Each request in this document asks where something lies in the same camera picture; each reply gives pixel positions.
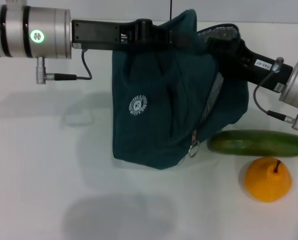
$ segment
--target robotic arm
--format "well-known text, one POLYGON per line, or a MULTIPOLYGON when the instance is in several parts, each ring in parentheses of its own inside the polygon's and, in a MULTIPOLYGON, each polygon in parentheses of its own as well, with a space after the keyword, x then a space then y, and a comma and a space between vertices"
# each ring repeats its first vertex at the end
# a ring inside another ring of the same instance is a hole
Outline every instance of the robotic arm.
MULTIPOLYGON (((298 108, 298 63, 292 68, 283 64, 282 58, 272 60, 251 52, 232 24, 206 29, 199 36, 217 58, 223 77, 247 80, 258 87, 281 93, 281 101, 298 108)), ((71 20, 69 10, 0 5, 0 57, 37 58, 37 84, 45 84, 47 80, 90 80, 92 76, 84 61, 84 53, 88 49, 138 52, 181 48, 187 44, 185 35, 164 30, 149 19, 132 23, 71 20), (82 49, 82 61, 90 77, 46 73, 44 59, 70 59, 71 47, 82 49)), ((298 116, 293 119, 272 111, 264 112, 293 123, 293 128, 298 130, 298 116)))

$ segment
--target teal bag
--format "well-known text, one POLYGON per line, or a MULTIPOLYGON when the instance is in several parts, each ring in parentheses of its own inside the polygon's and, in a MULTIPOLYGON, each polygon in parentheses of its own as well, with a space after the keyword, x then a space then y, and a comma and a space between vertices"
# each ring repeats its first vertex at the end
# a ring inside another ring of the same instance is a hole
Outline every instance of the teal bag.
POLYGON ((188 153, 195 144, 193 133, 202 142, 238 121, 248 108, 249 93, 246 81, 234 79, 224 79, 215 89, 217 61, 198 37, 194 10, 161 27, 185 34, 190 46, 113 52, 112 147, 117 159, 162 170, 188 153), (213 93, 218 95, 210 109, 213 93))

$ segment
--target cucumber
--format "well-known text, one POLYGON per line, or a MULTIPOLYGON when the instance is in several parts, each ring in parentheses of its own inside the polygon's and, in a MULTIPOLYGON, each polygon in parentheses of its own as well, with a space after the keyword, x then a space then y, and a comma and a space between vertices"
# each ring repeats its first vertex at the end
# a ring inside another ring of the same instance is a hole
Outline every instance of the cucumber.
POLYGON ((270 130, 230 130, 208 140, 213 152, 247 156, 298 156, 298 135, 270 130))

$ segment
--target bag logo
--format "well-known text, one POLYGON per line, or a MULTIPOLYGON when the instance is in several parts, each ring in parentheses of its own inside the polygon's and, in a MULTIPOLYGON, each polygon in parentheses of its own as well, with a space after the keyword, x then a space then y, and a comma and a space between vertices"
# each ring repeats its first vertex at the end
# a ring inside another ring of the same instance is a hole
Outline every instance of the bag logo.
POLYGON ((132 115, 137 116, 147 108, 148 100, 145 95, 138 95, 132 99, 129 105, 129 111, 132 115))

